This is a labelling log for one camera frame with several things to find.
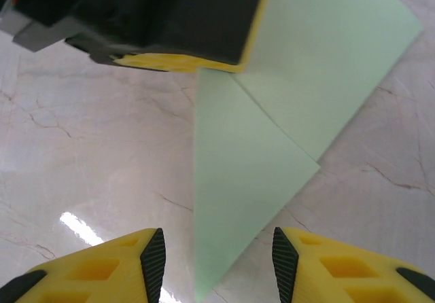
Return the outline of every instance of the marble floor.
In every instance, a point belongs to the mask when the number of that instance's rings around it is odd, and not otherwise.
[[[275,226],[406,260],[435,277],[435,0],[425,26],[207,303],[278,302]],[[36,264],[162,227],[162,303],[193,302],[193,75],[36,54],[0,35],[0,285]]]

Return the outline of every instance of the light green paper sheet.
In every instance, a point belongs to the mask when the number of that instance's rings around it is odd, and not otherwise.
[[[312,159],[420,30],[397,0],[269,0],[246,72],[200,71],[198,302],[316,172]]]
[[[318,160],[420,31],[398,0],[269,0],[235,77]]]
[[[194,248],[200,302],[319,167],[229,74],[200,71],[196,102]]]

